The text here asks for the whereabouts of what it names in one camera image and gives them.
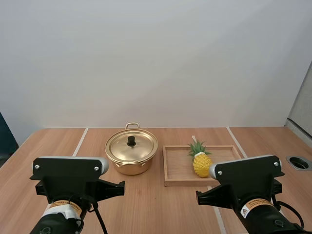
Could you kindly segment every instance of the warning label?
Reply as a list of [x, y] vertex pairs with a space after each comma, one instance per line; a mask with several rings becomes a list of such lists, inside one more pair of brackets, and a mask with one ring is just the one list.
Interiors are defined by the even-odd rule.
[[267, 201], [266, 199], [261, 199], [261, 198], [257, 198], [257, 199], [253, 199], [250, 200], [249, 202], [247, 202], [243, 208], [241, 209], [240, 213], [241, 215], [246, 218], [248, 213], [255, 207], [257, 206], [262, 206], [262, 205], [269, 205], [269, 206], [273, 206], [272, 203], [270, 203], [269, 201]]
[[[51, 204], [50, 208], [56, 207], [56, 206], [62, 206], [62, 205], [68, 205], [68, 201], [66, 201], [66, 200], [59, 200], [59, 201], [53, 202]], [[70, 202], [70, 206], [76, 211], [78, 216], [81, 215], [82, 210], [81, 210], [81, 208], [77, 204], [75, 204], [73, 202]]]

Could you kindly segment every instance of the table surface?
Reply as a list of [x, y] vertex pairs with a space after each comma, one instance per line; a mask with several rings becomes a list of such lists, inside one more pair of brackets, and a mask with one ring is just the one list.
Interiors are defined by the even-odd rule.
[[[36, 195], [31, 165], [39, 156], [105, 157], [105, 143], [121, 129], [42, 129], [32, 134], [0, 168], [0, 233], [29, 233], [48, 203]], [[297, 171], [286, 156], [312, 160], [312, 149], [286, 127], [230, 128], [248, 157], [277, 155], [285, 176], [278, 180], [283, 193], [277, 195], [303, 217], [306, 230], [312, 230], [312, 172]], [[192, 136], [207, 145], [234, 145], [227, 128], [148, 129], [159, 141], [151, 168], [136, 176], [122, 175], [112, 163], [100, 178], [119, 183], [126, 181], [125, 196], [99, 203], [99, 211], [110, 234], [241, 234], [247, 233], [232, 210], [198, 206], [195, 191], [207, 187], [164, 187], [163, 145], [186, 145]], [[298, 223], [287, 209], [283, 214]], [[102, 233], [94, 213], [87, 214], [83, 234]]]

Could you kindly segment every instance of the white wall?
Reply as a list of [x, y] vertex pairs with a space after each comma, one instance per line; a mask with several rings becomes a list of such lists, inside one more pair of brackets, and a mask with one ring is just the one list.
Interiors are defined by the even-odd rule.
[[280, 126], [310, 0], [2, 0], [0, 111], [44, 127]]

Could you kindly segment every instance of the pot lid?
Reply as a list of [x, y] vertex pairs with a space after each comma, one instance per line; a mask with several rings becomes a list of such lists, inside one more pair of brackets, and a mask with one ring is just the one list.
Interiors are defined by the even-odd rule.
[[[128, 129], [129, 125], [138, 128]], [[111, 136], [106, 143], [105, 151], [110, 160], [122, 162], [145, 162], [154, 156], [158, 148], [156, 137], [137, 123], [128, 123], [125, 130]]]

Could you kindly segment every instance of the cable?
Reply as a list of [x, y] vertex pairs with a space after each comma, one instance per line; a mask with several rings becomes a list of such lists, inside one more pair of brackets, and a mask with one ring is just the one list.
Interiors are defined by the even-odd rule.
[[107, 230], [106, 230], [106, 227], [105, 227], [105, 224], [104, 224], [104, 221], [103, 221], [103, 219], [102, 219], [102, 217], [101, 217], [101, 214], [100, 214], [99, 211], [98, 211], [98, 202], [97, 202], [93, 197], [88, 196], [88, 195], [85, 195], [85, 194], [73, 194], [73, 195], [71, 195], [71, 196], [69, 197], [69, 199], [68, 199], [68, 204], [70, 204], [70, 200], [71, 200], [74, 196], [79, 196], [80, 198], [85, 199], [85, 200], [89, 201], [89, 202], [92, 204], [93, 210], [90, 211], [90, 209], [89, 209], [88, 212], [91, 213], [91, 212], [94, 211], [94, 212], [96, 213], [97, 218], [98, 218], [98, 221], [99, 221], [99, 223], [100, 223], [100, 225], [101, 225], [101, 227], [102, 227], [102, 229], [103, 229], [104, 234], [108, 234], [108, 233], [107, 233]]
[[301, 217], [301, 215], [299, 214], [298, 211], [296, 211], [292, 206], [288, 205], [287, 203], [285, 202], [282, 202], [282, 201], [276, 201], [275, 199], [275, 196], [272, 197], [272, 200], [273, 200], [273, 204], [274, 205], [277, 205], [279, 206], [279, 210], [280, 210], [280, 206], [284, 206], [286, 207], [287, 209], [291, 210], [298, 218], [299, 218], [299, 221], [300, 221], [300, 225], [299, 226], [297, 223], [293, 223], [293, 225], [300, 231], [304, 232], [304, 233], [307, 233], [307, 234], [312, 234], [312, 232], [309, 232], [309, 231], [306, 231], [304, 230], [304, 222], [303, 222], [303, 219]]

